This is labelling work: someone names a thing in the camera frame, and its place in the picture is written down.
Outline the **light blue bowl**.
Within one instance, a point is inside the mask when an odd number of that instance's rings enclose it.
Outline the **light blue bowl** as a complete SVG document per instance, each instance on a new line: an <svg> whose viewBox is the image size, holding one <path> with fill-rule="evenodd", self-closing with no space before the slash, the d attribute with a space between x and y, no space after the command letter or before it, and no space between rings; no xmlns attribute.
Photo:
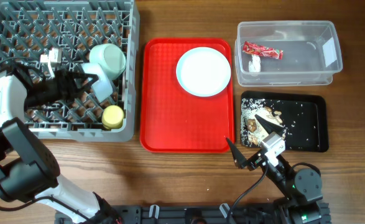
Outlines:
<svg viewBox="0 0 365 224"><path fill-rule="evenodd" d="M100 64L83 63L81 67L85 73L96 75L98 78L97 81L92 84L91 88L99 103L102 103L107 97L113 94L114 85L105 74Z"/></svg>

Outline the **yellow plastic cup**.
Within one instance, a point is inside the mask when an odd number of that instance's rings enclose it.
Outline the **yellow plastic cup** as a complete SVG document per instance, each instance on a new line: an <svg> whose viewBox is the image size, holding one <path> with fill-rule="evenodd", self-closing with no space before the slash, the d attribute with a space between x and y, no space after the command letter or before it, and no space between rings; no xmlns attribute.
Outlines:
<svg viewBox="0 0 365 224"><path fill-rule="evenodd" d="M104 109L101 121L106 129L119 129L122 127L123 119L124 110L117 105L111 105Z"/></svg>

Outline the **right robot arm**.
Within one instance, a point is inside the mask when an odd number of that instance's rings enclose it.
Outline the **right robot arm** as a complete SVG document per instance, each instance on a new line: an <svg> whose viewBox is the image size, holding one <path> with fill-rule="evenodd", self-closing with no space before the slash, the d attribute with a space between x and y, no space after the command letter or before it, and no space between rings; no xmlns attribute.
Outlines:
<svg viewBox="0 0 365 224"><path fill-rule="evenodd" d="M234 143L226 138L236 167L249 170L258 167L262 169L261 177L234 201L227 212L226 222L231 222L233 211L241 199L265 178L270 179L284 195L284 198L275 203L283 223L310 223L320 220L322 215L318 201L323 198L323 194L319 168L306 162L291 166L282 157L286 149L282 138L283 128L259 115L255 115L255 118L265 129L267 136L260 143L261 149L253 156L245 158Z"/></svg>

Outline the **light blue plate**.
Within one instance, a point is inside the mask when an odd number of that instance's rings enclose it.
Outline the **light blue plate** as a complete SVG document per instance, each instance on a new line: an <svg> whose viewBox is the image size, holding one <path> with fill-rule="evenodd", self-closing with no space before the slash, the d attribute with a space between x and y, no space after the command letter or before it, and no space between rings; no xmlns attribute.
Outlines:
<svg viewBox="0 0 365 224"><path fill-rule="evenodd" d="M189 94L210 97L221 93L231 79L228 59L210 47L196 47L186 51L176 65L179 85Z"/></svg>

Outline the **green bowl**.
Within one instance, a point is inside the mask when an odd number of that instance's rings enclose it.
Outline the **green bowl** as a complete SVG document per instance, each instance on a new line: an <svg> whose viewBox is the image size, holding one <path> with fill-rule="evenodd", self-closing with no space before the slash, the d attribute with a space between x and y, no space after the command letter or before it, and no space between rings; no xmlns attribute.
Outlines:
<svg viewBox="0 0 365 224"><path fill-rule="evenodd" d="M94 46L89 54L90 63L98 63L110 80L117 79L126 69L126 56L114 44Z"/></svg>

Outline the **white tissue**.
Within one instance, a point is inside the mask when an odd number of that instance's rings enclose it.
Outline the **white tissue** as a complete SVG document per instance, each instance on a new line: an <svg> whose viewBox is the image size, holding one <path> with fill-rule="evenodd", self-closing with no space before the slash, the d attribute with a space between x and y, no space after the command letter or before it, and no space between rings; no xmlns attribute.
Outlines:
<svg viewBox="0 0 365 224"><path fill-rule="evenodd" d="M249 61L249 72L257 73L261 71L261 58L258 55L251 55L252 59Z"/></svg>

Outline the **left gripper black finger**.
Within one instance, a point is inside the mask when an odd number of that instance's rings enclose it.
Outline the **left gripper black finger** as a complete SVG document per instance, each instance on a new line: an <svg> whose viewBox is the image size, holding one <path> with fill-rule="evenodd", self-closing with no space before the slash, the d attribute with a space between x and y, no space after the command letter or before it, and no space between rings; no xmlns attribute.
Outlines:
<svg viewBox="0 0 365 224"><path fill-rule="evenodd" d="M96 82L99 80L97 75L90 73L70 72L70 75L73 79L88 80L89 82Z"/></svg>
<svg viewBox="0 0 365 224"><path fill-rule="evenodd" d="M76 93L83 93L91 90L91 86L98 81L98 78L75 78L75 92Z"/></svg>

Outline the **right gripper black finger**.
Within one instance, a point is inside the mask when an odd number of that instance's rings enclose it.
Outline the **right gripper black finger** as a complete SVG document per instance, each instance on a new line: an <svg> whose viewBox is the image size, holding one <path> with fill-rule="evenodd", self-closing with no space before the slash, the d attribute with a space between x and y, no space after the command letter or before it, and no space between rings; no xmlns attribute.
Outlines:
<svg viewBox="0 0 365 224"><path fill-rule="evenodd" d="M256 114L254 117L257 119L259 124L264 128L264 130L268 134L276 133L279 136L283 136L283 134L284 134L284 128L283 127L279 126L278 124L274 124L274 123L271 123L270 121L265 120L264 118L262 118L258 114Z"/></svg>
<svg viewBox="0 0 365 224"><path fill-rule="evenodd" d="M244 169L247 166L247 159L229 138L226 138L226 142L228 143L228 146L232 153L235 166L239 169Z"/></svg>

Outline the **red snack wrapper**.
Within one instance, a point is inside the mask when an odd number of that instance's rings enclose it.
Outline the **red snack wrapper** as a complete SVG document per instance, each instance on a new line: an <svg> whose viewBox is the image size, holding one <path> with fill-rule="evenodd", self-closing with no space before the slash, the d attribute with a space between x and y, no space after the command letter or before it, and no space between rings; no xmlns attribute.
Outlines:
<svg viewBox="0 0 365 224"><path fill-rule="evenodd" d="M282 50L257 45L250 42L245 42L243 45L243 52L250 55L257 55L259 57L269 57L277 60L282 60L284 52Z"/></svg>

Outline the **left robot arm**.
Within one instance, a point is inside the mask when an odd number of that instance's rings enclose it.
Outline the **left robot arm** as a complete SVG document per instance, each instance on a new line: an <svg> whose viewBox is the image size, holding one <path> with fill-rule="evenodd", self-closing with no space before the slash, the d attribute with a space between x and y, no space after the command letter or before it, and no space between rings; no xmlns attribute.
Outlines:
<svg viewBox="0 0 365 224"><path fill-rule="evenodd" d="M24 123L28 106L74 98L97 80L97 75L58 70L54 78L34 84L26 68L0 70L0 198L22 203L0 206L0 211L41 203L73 223L122 223L105 199L79 188L60 173L51 151Z"/></svg>

